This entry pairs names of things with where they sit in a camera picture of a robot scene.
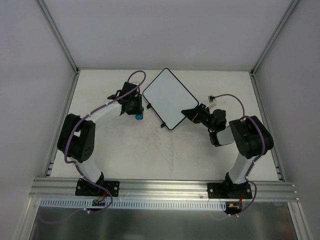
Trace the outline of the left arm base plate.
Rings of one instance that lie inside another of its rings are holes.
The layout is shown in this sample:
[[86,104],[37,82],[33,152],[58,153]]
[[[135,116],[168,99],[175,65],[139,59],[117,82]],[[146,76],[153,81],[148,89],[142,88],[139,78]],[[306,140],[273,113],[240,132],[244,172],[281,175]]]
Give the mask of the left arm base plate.
[[[102,188],[107,189],[112,197],[119,196],[120,190],[120,182],[114,180],[103,180],[102,181]],[[101,197],[105,191],[100,187],[96,187],[91,183],[85,181],[84,179],[80,178],[77,181],[77,185],[75,188],[75,195],[81,197]]]

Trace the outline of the small black-framed whiteboard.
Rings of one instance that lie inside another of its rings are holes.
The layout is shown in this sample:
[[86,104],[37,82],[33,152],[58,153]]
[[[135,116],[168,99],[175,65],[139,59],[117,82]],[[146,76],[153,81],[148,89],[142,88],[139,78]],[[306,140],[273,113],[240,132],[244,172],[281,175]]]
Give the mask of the small black-framed whiteboard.
[[183,110],[199,105],[196,97],[168,68],[163,69],[144,89],[143,97],[162,121],[162,126],[174,130],[186,116]]

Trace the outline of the blue whiteboard eraser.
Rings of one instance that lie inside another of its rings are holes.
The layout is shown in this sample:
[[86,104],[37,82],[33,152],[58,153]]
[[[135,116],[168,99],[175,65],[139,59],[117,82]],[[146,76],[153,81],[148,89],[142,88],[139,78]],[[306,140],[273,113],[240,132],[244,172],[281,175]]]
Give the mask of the blue whiteboard eraser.
[[136,120],[142,120],[144,118],[144,107],[141,108],[141,112],[135,115]]

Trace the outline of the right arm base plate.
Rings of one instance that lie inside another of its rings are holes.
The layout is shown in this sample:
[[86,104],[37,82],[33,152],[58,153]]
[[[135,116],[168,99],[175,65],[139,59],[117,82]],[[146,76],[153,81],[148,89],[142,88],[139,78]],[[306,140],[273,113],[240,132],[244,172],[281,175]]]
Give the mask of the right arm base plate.
[[248,182],[227,185],[226,182],[209,182],[207,184],[209,199],[240,199],[249,200],[253,198],[251,186]]

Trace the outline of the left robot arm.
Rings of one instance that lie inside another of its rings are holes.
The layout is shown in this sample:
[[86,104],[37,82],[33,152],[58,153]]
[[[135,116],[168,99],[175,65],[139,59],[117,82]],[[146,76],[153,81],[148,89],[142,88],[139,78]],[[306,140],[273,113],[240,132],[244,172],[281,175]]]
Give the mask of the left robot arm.
[[121,115],[133,115],[143,119],[144,107],[138,85],[125,82],[122,89],[107,98],[109,102],[94,109],[84,117],[68,114],[60,132],[57,148],[64,154],[67,164],[74,164],[81,177],[87,181],[87,189],[93,195],[104,191],[104,176],[92,158],[96,130],[107,121]]

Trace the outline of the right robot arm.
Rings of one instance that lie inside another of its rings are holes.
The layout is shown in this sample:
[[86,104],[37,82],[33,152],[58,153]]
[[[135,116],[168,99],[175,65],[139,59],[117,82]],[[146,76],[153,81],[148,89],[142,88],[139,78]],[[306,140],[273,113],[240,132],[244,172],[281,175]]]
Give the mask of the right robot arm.
[[231,170],[221,183],[208,183],[209,199],[252,199],[248,176],[260,157],[274,147],[269,131],[254,116],[244,116],[227,122],[226,111],[209,108],[201,104],[181,113],[195,124],[203,124],[209,132],[209,140],[215,147],[235,143],[238,155]]

